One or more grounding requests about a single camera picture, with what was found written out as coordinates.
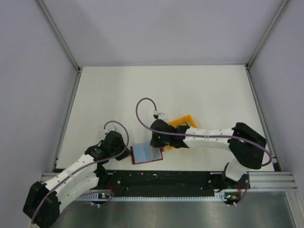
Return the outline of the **gold credit card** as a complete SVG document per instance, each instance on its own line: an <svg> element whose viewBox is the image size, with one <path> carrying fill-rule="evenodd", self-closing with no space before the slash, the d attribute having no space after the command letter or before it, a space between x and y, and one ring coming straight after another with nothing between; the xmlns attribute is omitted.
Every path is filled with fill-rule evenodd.
<svg viewBox="0 0 304 228"><path fill-rule="evenodd" d="M152 155L153 155L154 158L157 157L157 156L159 156L160 152L161 151L160 151L159 148L152 147Z"/></svg>

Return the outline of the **red leather card holder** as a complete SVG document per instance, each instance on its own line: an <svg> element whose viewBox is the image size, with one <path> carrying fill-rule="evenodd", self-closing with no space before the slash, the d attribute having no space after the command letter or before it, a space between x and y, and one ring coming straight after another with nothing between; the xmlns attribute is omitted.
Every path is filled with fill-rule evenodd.
<svg viewBox="0 0 304 228"><path fill-rule="evenodd" d="M132 164L143 164L163 160L162 152L164 149L159 149L161 151L159 156L154 158L152 155L152 146L149 141L131 146L130 151L132 152Z"/></svg>

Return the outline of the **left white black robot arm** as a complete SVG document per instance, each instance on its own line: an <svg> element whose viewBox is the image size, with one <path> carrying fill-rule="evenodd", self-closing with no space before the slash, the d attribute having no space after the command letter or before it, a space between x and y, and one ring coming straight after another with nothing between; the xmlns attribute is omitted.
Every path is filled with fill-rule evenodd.
<svg viewBox="0 0 304 228"><path fill-rule="evenodd" d="M121 160L130 151L123 137L109 131L97 145L87 148L75 163L44 183L31 185L23 212L40 228L51 227L63 210L87 191L107 185L103 164L115 158Z"/></svg>

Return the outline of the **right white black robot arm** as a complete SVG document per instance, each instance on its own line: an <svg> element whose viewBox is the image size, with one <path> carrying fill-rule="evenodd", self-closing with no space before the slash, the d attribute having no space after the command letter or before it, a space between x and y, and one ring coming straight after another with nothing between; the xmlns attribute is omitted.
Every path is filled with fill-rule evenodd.
<svg viewBox="0 0 304 228"><path fill-rule="evenodd" d="M237 185L249 170L259 170L263 165L266 139L245 123L236 123L229 129L204 130L188 125L174 127L157 119L150 130L152 147L206 147L231 152L234 158L226 165L221 179L227 188Z"/></svg>

